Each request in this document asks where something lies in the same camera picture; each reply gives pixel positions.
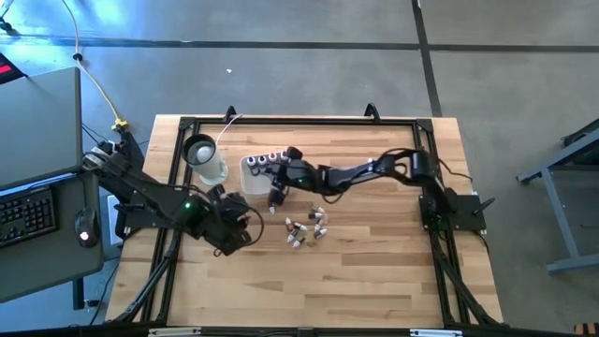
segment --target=gray floor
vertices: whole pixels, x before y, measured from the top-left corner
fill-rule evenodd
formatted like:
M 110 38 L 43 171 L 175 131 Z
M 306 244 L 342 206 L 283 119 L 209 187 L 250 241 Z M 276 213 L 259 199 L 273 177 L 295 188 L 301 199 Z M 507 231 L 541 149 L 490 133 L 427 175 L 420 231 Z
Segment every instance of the gray floor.
M 68 2 L 83 37 L 417 43 L 409 0 Z M 592 0 L 421 5 L 430 43 L 599 42 L 599 5 Z M 6 19 L 22 34 L 73 34 L 56 1 L 16 0 Z M 0 52 L 30 74 L 73 66 L 72 47 L 5 41 Z M 431 116 L 419 51 L 93 47 L 82 53 L 139 141 L 150 136 L 156 113 L 223 113 L 229 105 L 249 114 L 360 115 L 372 101 L 385 116 Z M 505 322 L 571 331 L 575 323 L 599 320 L 599 269 L 547 275 L 545 264 L 566 251 L 545 186 L 514 180 L 557 150 L 561 136 L 599 117 L 597 54 L 433 52 L 431 59 L 443 115 L 459 119 L 475 188 L 497 198 L 486 218 Z M 84 79 L 82 92 L 84 122 L 113 137 L 113 118 L 98 91 Z M 564 202 L 592 206 L 597 189 L 572 190 L 570 178 L 558 180 Z M 579 226 L 592 226 L 595 215 L 573 220 L 585 252 L 599 251 L 599 229 Z M 113 267 L 86 278 L 89 297 L 99 296 Z M 0 305 L 0 331 L 87 324 L 92 313 L 72 312 L 69 296 L 69 285 L 58 286 Z M 28 306 L 40 315 L 11 314 Z

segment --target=red light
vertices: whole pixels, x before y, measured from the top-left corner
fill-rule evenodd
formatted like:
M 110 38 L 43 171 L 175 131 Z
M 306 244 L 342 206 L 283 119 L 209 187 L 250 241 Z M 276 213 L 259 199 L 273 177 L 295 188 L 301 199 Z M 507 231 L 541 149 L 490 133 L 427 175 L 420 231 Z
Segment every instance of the red light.
M 9 72 L 10 70 L 12 70 L 10 66 L 0 66 L 0 74 L 4 74 L 6 72 Z

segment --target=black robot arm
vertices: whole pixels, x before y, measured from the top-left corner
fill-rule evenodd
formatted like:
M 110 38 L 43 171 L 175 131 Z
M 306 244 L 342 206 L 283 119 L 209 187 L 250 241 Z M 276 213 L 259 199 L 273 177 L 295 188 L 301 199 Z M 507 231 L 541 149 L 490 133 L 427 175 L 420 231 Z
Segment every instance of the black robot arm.
M 352 168 L 318 166 L 302 160 L 296 148 L 287 149 L 289 162 L 269 164 L 266 174 L 272 179 L 270 201 L 283 204 L 287 187 L 294 187 L 322 196 L 345 193 L 351 186 L 377 178 L 393 178 L 398 182 L 425 189 L 433 199 L 436 212 L 455 210 L 456 193 L 439 180 L 438 160 L 424 150 L 391 149 L 376 160 Z
M 204 193 L 193 185 L 160 183 L 133 169 L 110 143 L 86 154 L 83 168 L 100 176 L 100 181 L 135 191 L 129 203 L 119 205 L 120 211 L 137 217 L 131 222 L 134 227 L 178 229 L 196 240 L 203 237 L 226 256 L 252 242 L 246 230 L 249 206 L 238 193 L 226 195 L 222 185 Z

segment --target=keyboard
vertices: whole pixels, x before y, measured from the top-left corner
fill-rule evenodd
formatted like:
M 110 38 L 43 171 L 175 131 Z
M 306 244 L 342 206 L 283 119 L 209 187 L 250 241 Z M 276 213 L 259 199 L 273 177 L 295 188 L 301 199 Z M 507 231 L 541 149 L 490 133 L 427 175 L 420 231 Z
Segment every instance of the keyboard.
M 49 186 L 0 198 L 0 248 L 52 233 L 57 229 Z

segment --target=wooden table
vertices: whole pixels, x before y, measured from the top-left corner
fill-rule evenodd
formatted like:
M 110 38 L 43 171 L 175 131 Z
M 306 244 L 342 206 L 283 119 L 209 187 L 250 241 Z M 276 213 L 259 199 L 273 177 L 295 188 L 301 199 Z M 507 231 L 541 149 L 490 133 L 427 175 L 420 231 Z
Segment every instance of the wooden table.
M 162 182 L 168 179 L 180 118 L 155 119 L 144 171 Z M 457 120 L 432 120 L 439 156 L 452 170 L 467 173 Z M 203 125 L 200 132 L 216 139 L 222 129 L 223 125 Z M 227 192 L 241 191 L 243 156 L 281 151 L 289 145 L 302 150 L 304 159 L 315 165 L 350 166 L 389 148 L 413 148 L 414 142 L 405 126 L 233 124 L 219 143 L 229 167 Z M 178 183 L 183 170 L 182 161 Z M 458 193 L 471 192 L 468 180 L 446 171 L 443 176 Z M 208 189 L 195 174 L 193 183 Z M 213 248 L 202 239 L 184 236 L 168 324 L 441 327 L 431 245 L 421 229 L 417 205 L 420 192 L 379 179 L 352 187 L 341 201 L 328 205 L 318 195 L 293 190 L 276 215 L 268 212 L 265 198 L 248 198 L 265 218 L 262 240 L 232 256 L 214 257 Z M 285 242 L 285 218 L 308 224 L 313 202 L 327 211 L 329 233 L 318 242 L 308 236 L 304 246 L 292 250 Z M 257 224 L 253 218 L 251 233 L 257 233 Z M 121 313 L 147 279 L 156 232 L 144 229 L 125 243 L 107 319 Z M 456 243 L 464 282 L 489 314 L 501 320 L 483 242 L 472 233 L 456 232 Z M 458 317 L 453 286 L 448 291 Z M 159 285 L 154 311 L 161 293 Z

